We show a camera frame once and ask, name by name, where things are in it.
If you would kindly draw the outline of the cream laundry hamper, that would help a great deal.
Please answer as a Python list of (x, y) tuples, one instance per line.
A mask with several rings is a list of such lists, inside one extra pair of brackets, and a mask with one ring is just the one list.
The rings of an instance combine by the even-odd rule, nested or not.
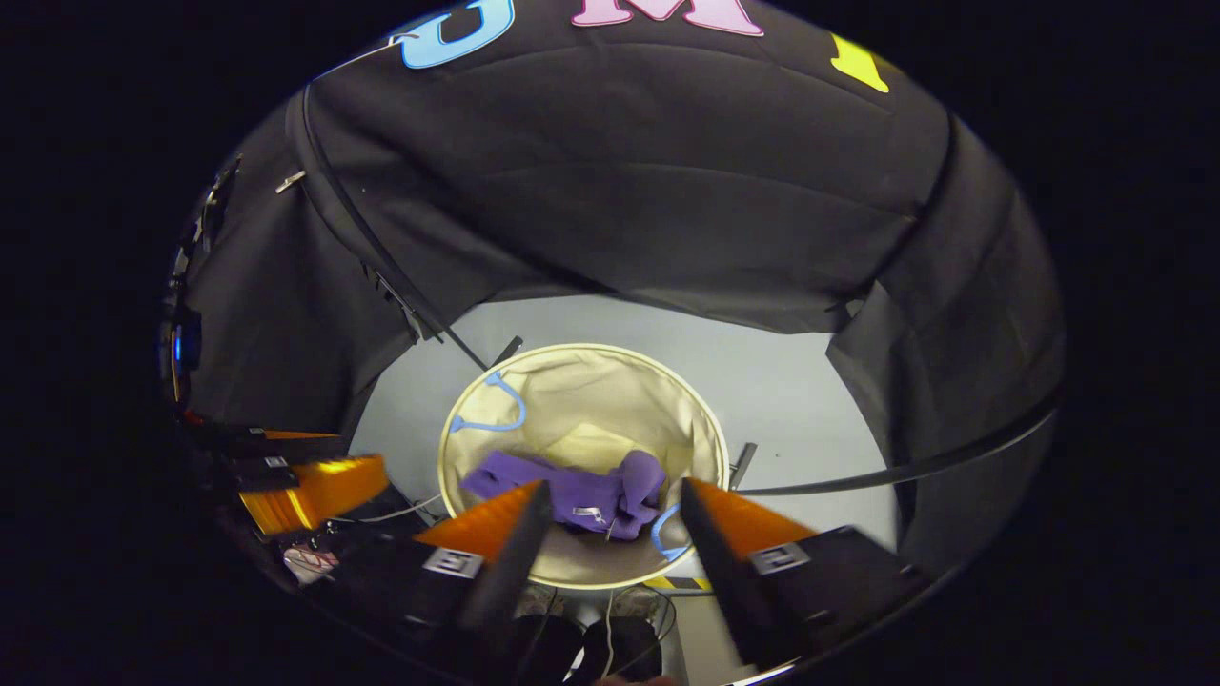
[(694, 388), (651, 356), (592, 343), (550, 345), (508, 356), (458, 395), (440, 426), (440, 500), (458, 516), (479, 503), (460, 481), (503, 450), (608, 474), (632, 449), (666, 474), (660, 515), (634, 541), (555, 521), (531, 577), (559, 590), (619, 590), (667, 575), (693, 554), (677, 516), (686, 477), (727, 486), (730, 450), (721, 424)]

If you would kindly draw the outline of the black clothes rack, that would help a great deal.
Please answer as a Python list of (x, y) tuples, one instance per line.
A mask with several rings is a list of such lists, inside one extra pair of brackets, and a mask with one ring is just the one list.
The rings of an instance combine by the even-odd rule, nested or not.
[[(481, 374), (497, 374), (483, 356), (475, 353), (467, 342), (453, 330), (461, 319), (461, 312), (445, 312), (436, 299), (436, 288), (422, 287), (414, 278), (407, 266), (396, 258), (382, 236), (364, 212), (357, 201), (357, 187), (348, 184), (336, 164), (332, 153), (336, 145), (325, 139), (325, 131), (316, 116), (316, 87), (305, 84), (296, 92), (285, 106), (285, 139), (307, 172), (301, 179), (303, 195), (314, 205), (318, 220), (342, 247), (353, 253), (365, 269), (375, 273), (375, 280), (396, 301), (404, 315), (414, 319), (421, 330), (434, 338), (443, 338), (458, 344)], [(744, 496), (813, 496), (841, 494), (864, 488), (897, 486), (930, 478), (936, 474), (950, 472), (963, 463), (976, 457), (971, 449), (950, 449), (927, 459), (910, 461), (904, 465), (888, 466), (880, 472), (852, 474), (850, 477), (827, 478), (806, 483), (745, 488)]]

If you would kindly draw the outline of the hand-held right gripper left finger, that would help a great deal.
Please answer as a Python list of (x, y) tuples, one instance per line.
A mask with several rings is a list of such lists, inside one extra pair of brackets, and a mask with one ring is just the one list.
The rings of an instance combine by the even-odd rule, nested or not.
[(551, 524), (550, 486), (536, 478), (421, 533), (372, 535), (305, 596), (348, 621), (410, 635), (497, 627), (510, 621)]

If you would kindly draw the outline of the dark device with blue light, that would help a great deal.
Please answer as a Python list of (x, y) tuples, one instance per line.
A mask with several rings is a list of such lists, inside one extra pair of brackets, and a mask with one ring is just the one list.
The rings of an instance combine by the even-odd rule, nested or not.
[(192, 399), (192, 374), (203, 356), (203, 316), (187, 303), (182, 280), (171, 280), (157, 326), (160, 388), (174, 413), (184, 413)]

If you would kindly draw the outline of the purple shirt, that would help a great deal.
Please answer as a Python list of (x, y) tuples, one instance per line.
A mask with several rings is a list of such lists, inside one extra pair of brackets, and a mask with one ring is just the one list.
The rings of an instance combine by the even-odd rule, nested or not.
[(558, 524), (587, 533), (634, 541), (658, 520), (666, 474), (656, 457), (632, 449), (608, 474), (560, 466), (544, 457), (492, 450), (460, 487), (484, 500), (536, 481), (549, 483), (551, 513)]

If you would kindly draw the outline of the red white object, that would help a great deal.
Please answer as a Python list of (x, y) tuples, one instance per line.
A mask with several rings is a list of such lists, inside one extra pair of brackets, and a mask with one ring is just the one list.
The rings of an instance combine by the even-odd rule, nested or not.
[(292, 577), (301, 586), (314, 585), (318, 580), (333, 580), (333, 572), (339, 565), (338, 557), (331, 552), (311, 551), (309, 546), (294, 544), (284, 548), (281, 559)]

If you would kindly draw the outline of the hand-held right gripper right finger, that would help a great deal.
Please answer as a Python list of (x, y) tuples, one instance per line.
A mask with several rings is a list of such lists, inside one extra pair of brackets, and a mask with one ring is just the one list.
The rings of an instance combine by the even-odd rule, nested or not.
[(863, 530), (817, 533), (702, 478), (682, 480), (680, 518), (741, 660), (756, 668), (841, 651), (931, 586)]

